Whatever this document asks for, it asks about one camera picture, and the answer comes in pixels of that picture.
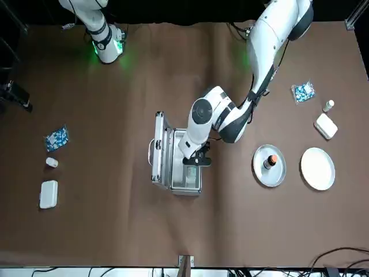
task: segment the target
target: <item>white plate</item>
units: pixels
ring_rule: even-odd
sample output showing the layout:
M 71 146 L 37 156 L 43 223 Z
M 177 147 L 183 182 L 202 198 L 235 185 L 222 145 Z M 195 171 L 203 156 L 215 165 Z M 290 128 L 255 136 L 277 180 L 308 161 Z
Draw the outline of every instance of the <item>white plate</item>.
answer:
M 317 190 L 327 190 L 334 182 L 336 171 L 330 156 L 320 148 L 309 148 L 302 155 L 301 171 L 306 182 Z

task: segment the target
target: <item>orange lid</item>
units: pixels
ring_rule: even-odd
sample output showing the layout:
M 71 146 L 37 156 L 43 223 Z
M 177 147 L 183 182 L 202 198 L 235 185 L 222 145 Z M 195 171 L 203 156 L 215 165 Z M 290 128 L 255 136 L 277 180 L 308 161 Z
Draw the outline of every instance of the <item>orange lid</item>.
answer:
M 278 161 L 278 156 L 277 155 L 272 155 L 271 160 L 272 160 L 273 163 L 276 163 Z

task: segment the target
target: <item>white box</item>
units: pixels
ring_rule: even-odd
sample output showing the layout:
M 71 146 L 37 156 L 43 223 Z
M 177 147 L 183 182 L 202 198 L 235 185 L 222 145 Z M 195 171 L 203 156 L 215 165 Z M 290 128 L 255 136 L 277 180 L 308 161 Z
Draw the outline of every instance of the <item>white box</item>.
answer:
M 314 122 L 314 126 L 327 140 L 330 140 L 338 130 L 336 124 L 326 114 L 321 114 Z
M 55 207 L 58 201 L 58 182 L 46 181 L 41 184 L 40 208 L 49 209 Z

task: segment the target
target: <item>case handle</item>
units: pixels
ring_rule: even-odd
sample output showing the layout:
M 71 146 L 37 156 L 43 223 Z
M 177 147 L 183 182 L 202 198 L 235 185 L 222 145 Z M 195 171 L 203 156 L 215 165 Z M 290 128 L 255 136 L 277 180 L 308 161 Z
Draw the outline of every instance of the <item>case handle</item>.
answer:
M 155 141 L 155 138 L 153 138 L 150 143 L 149 143 L 149 151 L 148 151 L 148 162 L 149 164 L 152 166 L 152 163 L 150 161 L 150 158 L 151 158 L 151 145 L 153 144 L 153 142 Z

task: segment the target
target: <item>small bottle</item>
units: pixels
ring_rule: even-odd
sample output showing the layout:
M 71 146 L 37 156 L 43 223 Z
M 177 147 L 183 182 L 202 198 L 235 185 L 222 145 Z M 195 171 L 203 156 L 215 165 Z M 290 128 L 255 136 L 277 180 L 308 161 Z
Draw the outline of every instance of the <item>small bottle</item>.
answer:
M 323 112 L 328 112 L 332 107 L 334 106 L 334 101 L 333 100 L 329 100 L 326 104 L 325 107 L 323 108 Z
M 271 169 L 273 166 L 276 165 L 278 160 L 277 155 L 270 155 L 265 161 L 264 161 L 264 167 L 266 169 Z
M 46 159 L 46 164 L 48 165 L 48 166 L 51 166 L 51 167 L 57 167 L 58 166 L 58 161 L 57 160 L 55 160 L 55 159 L 53 159 L 53 158 L 47 158 Z

